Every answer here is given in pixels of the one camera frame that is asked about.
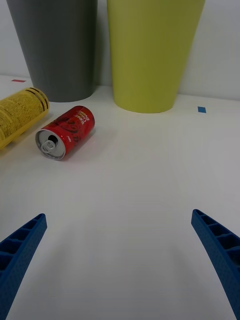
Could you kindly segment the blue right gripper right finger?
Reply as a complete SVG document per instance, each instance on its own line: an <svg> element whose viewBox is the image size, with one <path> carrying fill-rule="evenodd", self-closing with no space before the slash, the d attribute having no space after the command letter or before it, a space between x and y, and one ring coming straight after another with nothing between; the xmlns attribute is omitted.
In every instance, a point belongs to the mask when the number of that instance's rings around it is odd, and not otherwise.
<svg viewBox="0 0 240 320"><path fill-rule="evenodd" d="M198 209L192 212L191 225L208 254L238 320L240 318L240 238Z"/></svg>

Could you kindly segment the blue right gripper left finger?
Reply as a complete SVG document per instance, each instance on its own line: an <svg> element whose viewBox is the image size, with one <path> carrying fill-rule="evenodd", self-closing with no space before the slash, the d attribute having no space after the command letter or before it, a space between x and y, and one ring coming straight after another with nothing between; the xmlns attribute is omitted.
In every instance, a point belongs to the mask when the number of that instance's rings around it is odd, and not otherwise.
<svg viewBox="0 0 240 320"><path fill-rule="evenodd" d="M46 230L46 215L41 213L0 242L0 319L7 318Z"/></svg>

